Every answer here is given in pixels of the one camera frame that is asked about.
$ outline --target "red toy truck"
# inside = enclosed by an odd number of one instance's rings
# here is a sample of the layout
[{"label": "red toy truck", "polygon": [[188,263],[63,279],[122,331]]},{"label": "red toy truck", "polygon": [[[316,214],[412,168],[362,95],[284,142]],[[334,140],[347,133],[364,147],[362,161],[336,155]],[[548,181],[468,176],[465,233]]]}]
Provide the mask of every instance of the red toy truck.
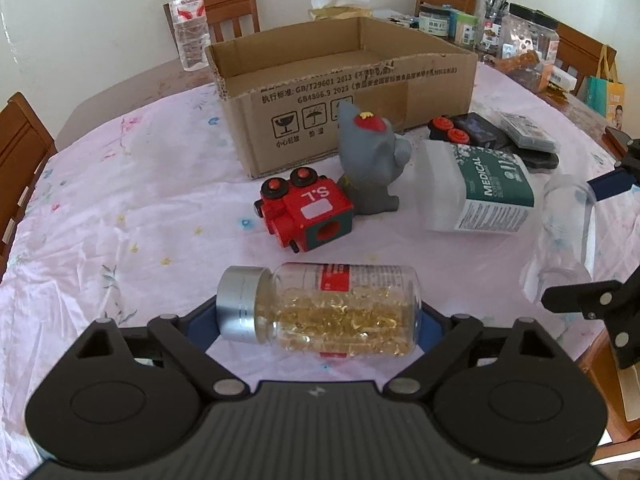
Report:
[{"label": "red toy truck", "polygon": [[296,168],[289,180],[272,177],[260,188],[255,212],[281,247],[310,251],[351,232],[353,204],[330,178]]}]

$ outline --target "green label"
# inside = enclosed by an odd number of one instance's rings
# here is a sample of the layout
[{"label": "green label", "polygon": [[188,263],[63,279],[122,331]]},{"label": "green label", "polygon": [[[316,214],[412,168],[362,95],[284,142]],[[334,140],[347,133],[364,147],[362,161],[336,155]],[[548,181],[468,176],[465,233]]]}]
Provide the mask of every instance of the green label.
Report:
[{"label": "green label", "polygon": [[465,179],[468,200],[533,207],[533,190],[511,153],[455,144],[453,155]]}]

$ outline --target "fragile symbol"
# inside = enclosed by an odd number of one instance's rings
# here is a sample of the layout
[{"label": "fragile symbol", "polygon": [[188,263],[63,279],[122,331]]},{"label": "fragile symbol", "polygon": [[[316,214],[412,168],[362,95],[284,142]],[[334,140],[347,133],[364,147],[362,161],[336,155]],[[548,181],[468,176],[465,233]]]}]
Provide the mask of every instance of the fragile symbol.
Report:
[{"label": "fragile symbol", "polygon": [[318,398],[322,397],[326,393],[326,390],[322,386],[316,386],[315,388],[309,390],[307,393]]},{"label": "fragile symbol", "polygon": [[273,125],[273,134],[276,139],[294,134],[300,130],[297,112],[287,112],[286,114],[276,116],[271,120],[271,124]]},{"label": "fragile symbol", "polygon": [[304,124],[305,130],[326,124],[326,120],[326,103],[302,108],[302,123]]}]

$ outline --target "pink floral tablecloth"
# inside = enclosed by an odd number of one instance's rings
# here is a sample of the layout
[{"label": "pink floral tablecloth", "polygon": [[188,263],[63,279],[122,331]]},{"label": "pink floral tablecloth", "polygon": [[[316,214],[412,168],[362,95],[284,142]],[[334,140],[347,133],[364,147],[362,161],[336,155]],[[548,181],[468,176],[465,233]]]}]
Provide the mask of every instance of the pink floral tablecloth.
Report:
[{"label": "pink floral tablecloth", "polygon": [[[612,168],[612,158],[558,111],[481,64],[474,107],[534,119],[561,145],[559,171],[588,179]],[[407,135],[416,142],[422,133]],[[315,167],[340,177],[336,157]],[[535,176],[536,187],[547,178]],[[260,184],[244,176],[213,86],[110,121],[49,161],[0,285],[0,478],[21,478],[38,464],[26,402],[92,320],[139,326],[165,312],[187,313],[216,293],[231,264],[413,266],[423,299],[444,314],[466,312],[494,326],[535,317],[573,358],[602,328],[524,298],[520,273],[530,238],[421,230],[413,162],[391,190],[401,197],[400,211],[357,218],[348,237],[311,254],[292,254],[269,236],[253,212]],[[596,207],[596,280],[624,280],[638,264],[639,199],[634,190]],[[398,359],[328,360],[218,340],[209,354],[255,386],[261,379],[383,383],[420,350]]]}]

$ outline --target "jar lid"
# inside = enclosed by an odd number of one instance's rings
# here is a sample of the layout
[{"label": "jar lid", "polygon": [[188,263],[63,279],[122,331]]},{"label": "jar lid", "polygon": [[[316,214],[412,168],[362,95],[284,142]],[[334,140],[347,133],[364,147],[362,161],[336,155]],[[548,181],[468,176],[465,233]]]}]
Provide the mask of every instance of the jar lid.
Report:
[{"label": "jar lid", "polygon": [[447,132],[447,139],[450,142],[455,142],[456,144],[468,144],[469,136],[464,130],[459,130],[457,128],[452,128]]},{"label": "jar lid", "polygon": [[558,20],[552,18],[548,14],[545,14],[541,10],[536,11],[533,21],[542,27],[550,28],[551,30],[558,30]]},{"label": "jar lid", "polygon": [[433,123],[433,126],[435,128],[442,130],[443,132],[446,132],[453,128],[453,122],[451,122],[451,120],[447,119],[446,117],[436,117],[431,122]]},{"label": "jar lid", "polygon": [[222,274],[216,297],[220,335],[231,341],[257,343],[255,300],[258,285],[271,279],[267,267],[231,266]]},{"label": "jar lid", "polygon": [[426,4],[420,6],[420,12],[426,12],[427,14],[438,14],[439,16],[449,16],[450,9],[443,9],[442,7],[435,7]]},{"label": "jar lid", "polygon": [[533,22],[536,13],[533,9],[529,9],[529,7],[524,7],[518,4],[509,4],[509,14],[513,14],[514,16],[527,20],[528,22]]}]

